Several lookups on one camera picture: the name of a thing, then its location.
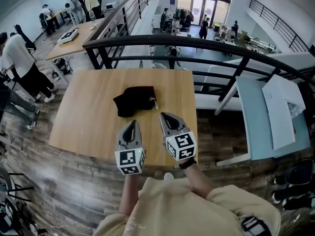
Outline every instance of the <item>light blue table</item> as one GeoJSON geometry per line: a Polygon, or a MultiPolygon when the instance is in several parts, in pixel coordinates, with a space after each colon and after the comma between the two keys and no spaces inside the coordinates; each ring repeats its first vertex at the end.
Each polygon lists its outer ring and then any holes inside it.
{"type": "Polygon", "coordinates": [[[236,91],[240,98],[245,130],[247,137],[248,153],[217,163],[217,166],[242,162],[245,160],[260,160],[271,157],[280,157],[311,146],[308,129],[303,114],[292,120],[295,132],[295,142],[273,150],[271,127],[268,109],[262,88],[265,82],[252,80],[246,77],[236,77],[236,82],[216,110],[216,115],[224,108],[236,91]]]}

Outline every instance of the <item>metal railing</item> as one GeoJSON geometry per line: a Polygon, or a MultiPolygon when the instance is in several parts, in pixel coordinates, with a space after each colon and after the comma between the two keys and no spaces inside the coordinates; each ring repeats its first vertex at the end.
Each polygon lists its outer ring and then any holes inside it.
{"type": "MultiPolygon", "coordinates": [[[[138,19],[141,19],[141,14],[145,7],[149,5],[150,0],[125,0],[121,3],[97,28],[97,30],[88,38],[86,43],[97,39],[106,40],[108,38],[128,36],[132,32],[138,19]]],[[[120,46],[100,48],[98,51],[94,48],[86,48],[86,43],[83,47],[87,50],[87,54],[95,69],[101,69],[104,65],[108,68],[112,67],[108,62],[109,57],[119,57],[122,55],[125,44],[120,46]]]]}
{"type": "Polygon", "coordinates": [[[280,17],[257,0],[251,0],[250,9],[259,14],[285,40],[295,53],[308,52],[308,46],[295,31],[280,17]]]}
{"type": "Polygon", "coordinates": [[[280,76],[284,76],[288,79],[296,79],[300,78],[311,85],[315,86],[315,81],[311,78],[307,77],[308,74],[312,73],[315,70],[315,67],[309,68],[302,73],[294,69],[293,67],[284,64],[276,59],[265,56],[263,54],[259,54],[245,48],[227,45],[221,42],[203,40],[199,38],[191,38],[191,37],[179,37],[179,36],[170,36],[170,35],[135,35],[135,36],[120,36],[120,37],[112,37],[112,38],[101,38],[96,40],[91,40],[84,44],[84,48],[87,50],[99,50],[100,53],[104,53],[106,55],[102,55],[102,63],[106,67],[106,69],[113,68],[112,63],[115,63],[117,66],[118,62],[121,60],[177,60],[177,61],[186,61],[193,63],[204,63],[204,64],[212,64],[219,65],[223,67],[234,68],[235,71],[233,75],[225,75],[220,73],[209,73],[209,72],[200,72],[193,71],[193,75],[201,75],[201,76],[210,76],[215,78],[223,78],[228,79],[228,83],[226,84],[214,84],[214,83],[204,83],[204,82],[194,82],[196,86],[204,86],[204,87],[215,87],[218,89],[211,91],[195,91],[195,93],[202,94],[212,94],[219,95],[219,101],[222,101],[226,94],[229,92],[231,87],[233,86],[236,76],[240,76],[243,71],[255,73],[261,75],[261,81],[268,81],[274,74],[279,74],[280,76]],[[195,58],[186,58],[186,57],[172,57],[172,56],[108,56],[106,50],[112,47],[119,46],[143,46],[143,45],[169,45],[169,46],[179,46],[179,47],[193,47],[198,49],[212,50],[222,53],[229,53],[233,55],[242,56],[242,61],[239,65],[230,64],[226,62],[214,61],[214,60],[206,60],[206,59],[195,59],[195,58]],[[250,60],[256,60],[262,62],[264,64],[268,64],[275,69],[272,73],[267,73],[264,71],[260,71],[257,69],[253,69],[248,67],[248,63],[250,60]]]}

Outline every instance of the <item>wooden floor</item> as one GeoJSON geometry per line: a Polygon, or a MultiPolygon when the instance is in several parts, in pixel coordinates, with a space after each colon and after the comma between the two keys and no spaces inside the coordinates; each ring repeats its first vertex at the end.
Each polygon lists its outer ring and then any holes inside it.
{"type": "MultiPolygon", "coordinates": [[[[59,35],[61,32],[45,43],[41,43],[40,39],[35,57],[44,58],[59,35]]],[[[89,64],[84,54],[76,59],[71,62],[74,69],[83,66],[82,62],[89,64]]],[[[45,74],[51,73],[49,64],[46,66],[45,62],[39,61],[38,66],[45,74]]],[[[64,93],[64,89],[58,90],[56,99],[48,104],[40,100],[41,113],[37,126],[31,131],[17,118],[4,114],[0,132],[9,134],[15,143],[23,147],[23,151],[6,147],[2,159],[7,160],[2,165],[11,172],[26,175],[26,178],[14,177],[16,183],[35,187],[34,191],[27,191],[21,196],[32,199],[29,210],[40,227],[50,230],[51,226],[67,225],[91,235],[105,216],[117,211],[124,177],[113,164],[48,146],[64,93]]],[[[283,172],[292,162],[314,154],[309,149],[277,161],[268,159],[216,167],[216,161],[247,152],[242,113],[223,111],[219,116],[214,116],[212,111],[198,110],[197,117],[199,166],[217,186],[235,184],[270,201],[272,177],[283,172]]],[[[163,179],[166,172],[173,173],[175,178],[184,177],[179,169],[146,167],[139,189],[147,177],[163,179]]],[[[288,236],[298,225],[308,221],[308,210],[282,211],[282,218],[281,235],[288,236]],[[301,214],[301,218],[293,223],[298,214],[301,214]]],[[[60,236],[77,235],[68,228],[54,229],[54,232],[60,236]]]]}

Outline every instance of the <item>beige sweatshirt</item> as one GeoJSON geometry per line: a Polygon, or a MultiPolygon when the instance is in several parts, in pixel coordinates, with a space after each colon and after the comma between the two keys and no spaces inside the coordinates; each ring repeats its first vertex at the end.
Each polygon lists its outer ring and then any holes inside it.
{"type": "Polygon", "coordinates": [[[248,214],[263,220],[273,236],[279,234],[279,211],[234,185],[214,189],[203,199],[186,178],[148,178],[131,216],[107,216],[94,236],[242,236],[239,217],[248,214]]]}

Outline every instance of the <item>bracelet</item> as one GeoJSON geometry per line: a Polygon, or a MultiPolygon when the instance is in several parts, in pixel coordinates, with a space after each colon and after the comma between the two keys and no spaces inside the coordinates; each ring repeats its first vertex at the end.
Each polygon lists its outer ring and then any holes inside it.
{"type": "Polygon", "coordinates": [[[191,165],[193,164],[197,164],[197,162],[195,161],[195,158],[194,157],[191,157],[190,159],[188,159],[185,163],[180,163],[179,164],[179,168],[181,170],[185,170],[187,169],[188,167],[190,167],[191,165]]]}

